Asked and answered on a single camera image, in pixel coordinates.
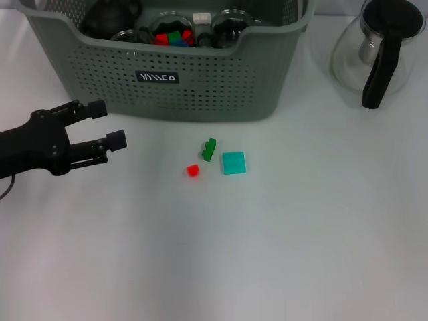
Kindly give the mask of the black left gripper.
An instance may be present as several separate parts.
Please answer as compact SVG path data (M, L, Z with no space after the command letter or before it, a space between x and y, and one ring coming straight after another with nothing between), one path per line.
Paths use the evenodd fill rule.
M65 126L85 119L94 120L107 115L103 100L86 106L79 100L73 100L50 110L33 112L24 125L1 133L1 178L32 169L45 169L54 176L60 176L68 173L71 167L107 163L108 151L127 147L123 130L98 140L70 145L65 129Z

